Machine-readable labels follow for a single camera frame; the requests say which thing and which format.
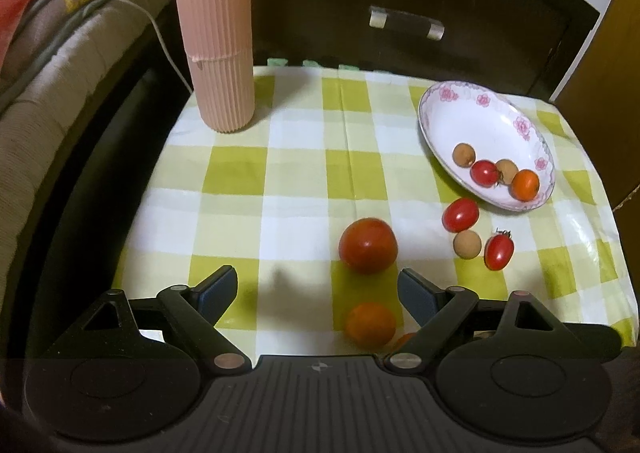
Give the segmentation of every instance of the fruit in plate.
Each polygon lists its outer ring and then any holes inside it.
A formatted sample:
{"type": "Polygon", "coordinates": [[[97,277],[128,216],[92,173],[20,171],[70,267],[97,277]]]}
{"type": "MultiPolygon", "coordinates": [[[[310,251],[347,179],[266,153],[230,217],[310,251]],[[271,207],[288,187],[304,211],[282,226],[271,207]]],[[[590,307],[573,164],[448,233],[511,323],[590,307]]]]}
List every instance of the fruit in plate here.
{"type": "Polygon", "coordinates": [[[513,240],[508,231],[498,231],[484,245],[484,264],[490,271],[500,271],[513,256],[513,240]]]}
{"type": "Polygon", "coordinates": [[[396,317],[382,303],[360,303],[347,315],[344,333],[362,350],[379,350],[394,338],[396,317]]]}
{"type": "Polygon", "coordinates": [[[470,174],[471,179],[483,188],[494,186],[500,178],[500,172],[490,160],[476,160],[470,174]]]}
{"type": "Polygon", "coordinates": [[[459,198],[447,206],[442,214],[442,225],[450,233],[460,233],[478,222],[478,204],[470,198],[459,198]]]}
{"type": "Polygon", "coordinates": [[[398,338],[398,341],[394,344],[394,350],[398,350],[402,345],[404,345],[408,340],[415,336],[415,332],[408,332],[407,334],[402,335],[398,338]]]}
{"type": "Polygon", "coordinates": [[[338,244],[338,254],[356,273],[380,273],[396,261],[398,241],[385,221],[363,218],[345,229],[338,244]]]}
{"type": "Polygon", "coordinates": [[[476,258],[482,251],[482,240],[471,229],[461,231],[453,239],[453,250],[460,258],[476,258]]]}
{"type": "Polygon", "coordinates": [[[513,181],[513,177],[515,177],[516,173],[518,172],[518,167],[512,160],[509,159],[500,159],[495,163],[495,167],[498,169],[498,172],[500,172],[500,178],[498,179],[498,182],[506,186],[511,184],[511,181],[513,181]]]}
{"type": "Polygon", "coordinates": [[[469,168],[476,162],[476,151],[466,143],[457,144],[453,149],[453,162],[462,168],[469,168]]]}
{"type": "Polygon", "coordinates": [[[520,170],[511,181],[509,191],[511,196],[521,202],[533,200],[540,189],[540,179],[536,172],[520,170]]]}

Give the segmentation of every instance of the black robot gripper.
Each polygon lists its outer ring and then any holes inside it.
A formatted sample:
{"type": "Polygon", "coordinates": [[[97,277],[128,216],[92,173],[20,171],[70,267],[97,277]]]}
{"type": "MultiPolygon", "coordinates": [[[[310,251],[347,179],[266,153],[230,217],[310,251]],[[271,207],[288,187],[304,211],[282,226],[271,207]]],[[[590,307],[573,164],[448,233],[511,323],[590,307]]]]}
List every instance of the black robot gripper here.
{"type": "Polygon", "coordinates": [[[610,327],[404,269],[398,296],[420,330],[401,349],[252,369],[214,328],[237,291],[225,266],[152,299],[104,293],[31,367],[28,417],[70,451],[603,451],[591,438],[611,398],[602,363],[622,348],[610,327]]]}

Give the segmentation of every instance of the white floral plate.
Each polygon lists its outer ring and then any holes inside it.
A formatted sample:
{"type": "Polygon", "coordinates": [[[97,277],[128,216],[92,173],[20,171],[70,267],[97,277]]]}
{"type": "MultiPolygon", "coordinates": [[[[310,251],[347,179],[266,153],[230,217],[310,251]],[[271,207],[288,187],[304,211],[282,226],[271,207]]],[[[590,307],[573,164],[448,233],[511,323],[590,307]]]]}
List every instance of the white floral plate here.
{"type": "Polygon", "coordinates": [[[447,173],[489,204],[509,211],[531,211],[551,196],[556,173],[545,138],[504,96],[472,83],[442,81],[420,99],[418,120],[433,155],[447,173]],[[538,195],[530,202],[520,202],[507,186],[478,186],[469,168],[453,162],[458,143],[473,146],[476,160],[511,159],[519,170],[533,170],[540,177],[538,195]]]}

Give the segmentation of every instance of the bottle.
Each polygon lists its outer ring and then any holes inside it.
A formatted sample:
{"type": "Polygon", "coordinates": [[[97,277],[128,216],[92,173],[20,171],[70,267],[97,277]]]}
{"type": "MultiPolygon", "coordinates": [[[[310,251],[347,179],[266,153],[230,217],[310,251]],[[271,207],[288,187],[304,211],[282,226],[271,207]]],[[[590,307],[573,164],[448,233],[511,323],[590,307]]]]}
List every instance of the bottle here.
{"type": "Polygon", "coordinates": [[[176,0],[202,120],[233,132],[254,115],[251,0],[176,0]]]}

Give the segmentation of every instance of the green and white tablecloth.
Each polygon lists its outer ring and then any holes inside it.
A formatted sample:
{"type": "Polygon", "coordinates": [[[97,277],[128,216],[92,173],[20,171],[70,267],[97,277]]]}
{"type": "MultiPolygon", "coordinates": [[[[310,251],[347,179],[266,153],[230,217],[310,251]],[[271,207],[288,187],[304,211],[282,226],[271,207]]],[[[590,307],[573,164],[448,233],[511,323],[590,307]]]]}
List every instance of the green and white tablecloth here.
{"type": "Polygon", "coordinates": [[[512,215],[481,204],[485,241],[511,231],[516,252],[490,272],[456,258],[444,208],[462,195],[422,141],[416,110],[427,80],[321,68],[255,68],[251,125],[217,134],[194,96],[172,129],[130,230],[114,280],[129,297],[238,271],[238,297],[216,326],[249,357],[342,354],[346,313],[388,306],[398,336],[416,324],[398,302],[403,267],[440,287],[506,299],[529,290],[564,321],[610,324],[636,340],[638,307],[602,183],[558,111],[511,96],[544,134],[557,166],[551,200],[512,215]],[[337,244],[358,218],[387,221],[396,266],[356,277],[337,244]]]}

